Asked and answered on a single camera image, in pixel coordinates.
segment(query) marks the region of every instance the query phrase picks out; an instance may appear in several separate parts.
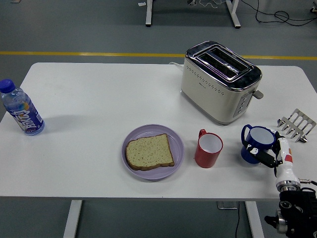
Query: bread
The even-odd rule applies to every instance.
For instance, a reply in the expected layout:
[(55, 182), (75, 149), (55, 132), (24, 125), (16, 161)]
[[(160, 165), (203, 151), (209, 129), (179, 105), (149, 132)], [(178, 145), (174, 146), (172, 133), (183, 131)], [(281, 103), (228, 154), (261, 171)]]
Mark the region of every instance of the bread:
[(148, 171), (175, 165), (167, 134), (131, 140), (125, 148), (125, 156), (133, 170)]

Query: plate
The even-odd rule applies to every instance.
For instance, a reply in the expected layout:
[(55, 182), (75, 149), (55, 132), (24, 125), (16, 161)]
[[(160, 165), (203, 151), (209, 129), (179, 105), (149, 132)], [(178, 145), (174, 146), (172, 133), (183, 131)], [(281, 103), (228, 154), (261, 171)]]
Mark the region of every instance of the plate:
[[(125, 148), (129, 141), (136, 140), (141, 137), (156, 136), (164, 133), (167, 134), (169, 147), (173, 155), (175, 165), (173, 167), (158, 167), (148, 171), (131, 169), (125, 157)], [(149, 124), (138, 127), (128, 134), (122, 145), (122, 159), (128, 170), (133, 174), (143, 179), (157, 180), (171, 175), (180, 167), (184, 159), (184, 151), (185, 149), (183, 141), (175, 131), (163, 125)]]

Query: mug handle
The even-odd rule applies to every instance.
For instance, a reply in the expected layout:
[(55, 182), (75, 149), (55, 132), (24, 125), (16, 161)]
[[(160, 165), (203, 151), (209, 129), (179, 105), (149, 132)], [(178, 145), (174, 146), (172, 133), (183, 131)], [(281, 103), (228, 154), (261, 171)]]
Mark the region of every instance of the mug handle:
[(241, 141), (245, 141), (245, 138), (244, 138), (244, 135), (245, 135), (245, 131), (246, 131), (246, 128), (248, 128), (249, 130), (252, 129), (252, 126), (247, 124), (245, 125), (243, 128), (242, 128), (242, 132), (241, 132)]
[(199, 131), (198, 138), (201, 137), (202, 135), (205, 135), (205, 134), (207, 134), (206, 130), (205, 130), (205, 129), (201, 129), (201, 130)]

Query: floor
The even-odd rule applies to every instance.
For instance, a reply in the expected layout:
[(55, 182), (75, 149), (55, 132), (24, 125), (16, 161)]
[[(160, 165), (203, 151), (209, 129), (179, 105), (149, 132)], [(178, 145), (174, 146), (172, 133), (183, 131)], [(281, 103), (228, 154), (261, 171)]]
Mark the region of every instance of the floor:
[[(138, 1), (2, 0), (0, 79), (11, 78), (19, 86), (36, 62), (183, 63), (187, 49), (213, 40), (257, 65), (301, 67), (317, 89), (316, 20), (303, 26), (291, 24), (308, 21), (259, 23), (257, 12), (246, 4), (256, 9), (258, 1), (245, 0), (237, 8), (241, 28), (235, 29), (225, 3), (212, 2), (213, 8), (202, 5), (207, 0), (197, 2), (156, 0), (153, 25), (146, 27), (146, 6)], [(312, 7), (312, 0), (259, 2), (260, 11), (285, 11), (291, 19), (317, 17)], [(261, 13), (257, 17), (280, 21)], [(0, 119), (4, 113), (0, 105)], [(69, 206), (70, 200), (60, 198), (0, 198), (0, 238), (62, 237)], [(264, 222), (264, 216), (275, 215), (277, 202), (257, 206), (264, 236), (284, 237)], [(92, 199), (83, 203), (77, 237), (234, 237), (237, 222), (237, 210), (218, 210), (210, 201)], [(241, 202), (237, 237), (252, 237), (248, 224)]]

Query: white table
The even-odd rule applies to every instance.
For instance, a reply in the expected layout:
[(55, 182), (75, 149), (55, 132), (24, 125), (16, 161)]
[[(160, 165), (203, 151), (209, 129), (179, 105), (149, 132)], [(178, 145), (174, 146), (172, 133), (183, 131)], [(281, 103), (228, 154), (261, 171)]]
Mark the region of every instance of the white table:
[[(232, 22), (235, 28), (240, 28), (241, 24), (236, 14), (239, 0), (226, 0), (226, 4), (231, 15)], [(145, 25), (150, 27), (152, 24), (152, 9), (153, 9), (153, 0), (147, 0), (147, 16), (145, 20)]]
[[(253, 99), (237, 121), (219, 126), (181, 94), (182, 71), (174, 65), (37, 63), (21, 87), (46, 127), (37, 136), (26, 136), (5, 114), (0, 123), (0, 196), (277, 201), (273, 169), (249, 166), (240, 158), (241, 129), (248, 123), (276, 128), (277, 119), (288, 117), (295, 108), (317, 119), (317, 94), (298, 67), (260, 69), (258, 89), (264, 98)], [(179, 170), (156, 182), (134, 176), (121, 157), (127, 134), (152, 123), (170, 127), (185, 145)], [(210, 169), (193, 160), (202, 128), (224, 142)], [(316, 131), (306, 144), (289, 140), (294, 172), (303, 179), (316, 179)], [(76, 232), (80, 205), (81, 201), (72, 202), (65, 237)], [(250, 216), (255, 202), (247, 208)], [(259, 216), (250, 217), (253, 234), (259, 233)]]

